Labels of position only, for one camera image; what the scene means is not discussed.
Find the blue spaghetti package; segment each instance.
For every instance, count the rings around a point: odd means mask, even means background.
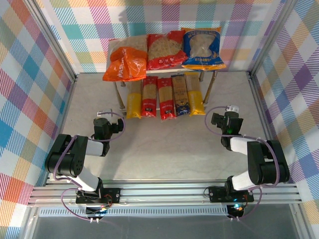
[[[186,31],[184,52],[188,59],[182,67],[192,70],[214,71],[226,68],[219,56],[220,30],[218,28],[182,28]]]
[[[187,87],[184,75],[172,76],[173,94],[175,101],[176,116],[188,115],[190,113]]]

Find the red pasta bag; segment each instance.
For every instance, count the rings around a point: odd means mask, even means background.
[[[170,31],[167,35],[149,34],[148,70],[157,70],[180,65],[187,59],[182,50],[185,30]]]
[[[143,94],[142,94],[142,116],[156,117],[156,81],[157,76],[147,76],[143,80]]]
[[[162,120],[175,118],[173,87],[171,78],[158,79],[159,109]]]

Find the orange pasta bag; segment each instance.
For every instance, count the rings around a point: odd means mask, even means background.
[[[119,47],[110,56],[111,64],[103,81],[137,81],[146,77],[147,52]]]

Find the aluminum rail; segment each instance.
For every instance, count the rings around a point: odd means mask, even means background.
[[[231,203],[210,203],[204,196],[208,186],[223,186],[225,180],[152,180],[152,181],[109,181],[104,187],[121,188],[118,206],[199,206],[227,205]],[[29,200],[29,206],[55,207],[61,205],[61,194],[73,187],[69,183],[48,181],[45,187],[35,187]],[[260,196],[259,190],[254,190],[255,204]],[[75,205],[75,192],[67,192],[65,202]],[[261,204],[299,204],[301,198],[295,184],[279,184],[276,188],[264,188]]]

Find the spaghetti package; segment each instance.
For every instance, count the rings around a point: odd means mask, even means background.
[[[190,106],[190,116],[204,115],[203,96],[200,91],[199,77],[196,72],[186,72],[186,86]]]
[[[184,52],[188,59],[182,67],[192,70],[213,71],[226,68],[219,57],[221,28],[199,28],[186,30]]]
[[[156,82],[157,76],[147,76],[143,80],[142,116],[156,117]]]
[[[148,70],[180,65],[187,59],[182,50],[185,31],[170,31],[167,35],[149,34]]]
[[[147,36],[131,36],[115,41],[110,65],[103,81],[136,81],[146,77]]]
[[[172,76],[176,116],[189,114],[186,81],[184,75]]]
[[[175,118],[171,78],[158,79],[159,108],[162,120]]]
[[[126,118],[141,118],[142,81],[132,81],[129,86]]]

